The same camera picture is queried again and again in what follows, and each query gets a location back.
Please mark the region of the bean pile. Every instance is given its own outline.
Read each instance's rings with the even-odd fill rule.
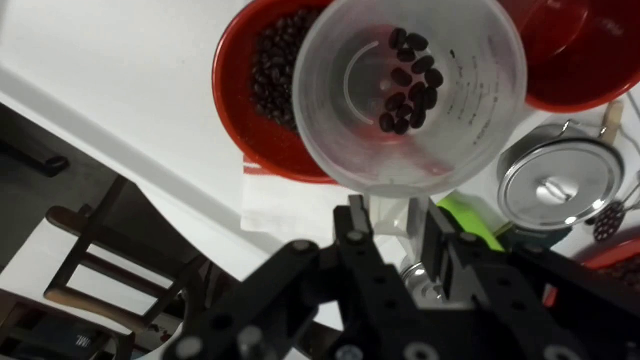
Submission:
[[[628,259],[599,273],[640,292],[640,256]]]
[[[261,117],[288,130],[299,130],[292,106],[297,58],[319,16],[319,10],[299,10],[269,27],[258,41],[253,67],[255,105]]]
[[[398,58],[390,79],[401,90],[387,101],[381,130],[402,137],[410,128],[424,126],[426,113],[438,105],[438,89],[444,85],[444,77],[434,68],[436,61],[426,54],[428,41],[421,34],[396,29],[388,47]]]

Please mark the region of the black metal bracket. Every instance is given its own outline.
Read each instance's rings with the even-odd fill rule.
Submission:
[[[417,308],[405,280],[375,244],[365,202],[352,201],[334,210],[334,246],[320,250],[308,241],[285,246],[244,285],[228,290],[165,359],[285,359],[301,338],[308,343],[306,328],[319,307],[334,301],[345,332],[323,337],[316,343],[323,348],[306,346],[315,359],[587,360],[600,355],[602,348],[572,328],[578,322],[548,310],[531,285],[540,277],[588,289],[591,283],[574,279],[587,270],[554,279],[558,268],[532,259],[544,254],[494,254],[474,237],[461,234],[436,206],[424,217],[410,229],[424,237],[422,260],[457,307]],[[562,286],[560,292],[570,299],[572,290]],[[640,335],[638,302],[621,307],[600,297],[602,313],[621,310]]]

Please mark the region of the silver container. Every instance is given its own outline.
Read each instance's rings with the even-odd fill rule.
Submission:
[[[498,204],[512,225],[560,231],[615,201],[624,160],[574,126],[540,126],[500,158],[498,179]]]

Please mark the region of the gray floor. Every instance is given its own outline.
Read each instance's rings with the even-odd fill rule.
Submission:
[[[0,109],[0,133],[17,126],[34,143],[64,155],[71,160],[71,169],[57,179],[48,179],[14,158],[7,148],[0,148],[0,273],[42,223],[48,208],[81,210],[85,204],[96,206],[116,179],[112,170],[96,160],[14,113],[2,113]]]

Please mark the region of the white surface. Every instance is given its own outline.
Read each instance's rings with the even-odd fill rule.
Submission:
[[[240,231],[240,153],[210,101],[214,49],[240,8],[237,0],[0,2],[0,102],[141,185],[238,279],[283,246]]]
[[[320,246],[334,241],[334,208],[355,195],[343,186],[313,186],[277,177],[243,177],[243,231],[275,239],[311,239]]]

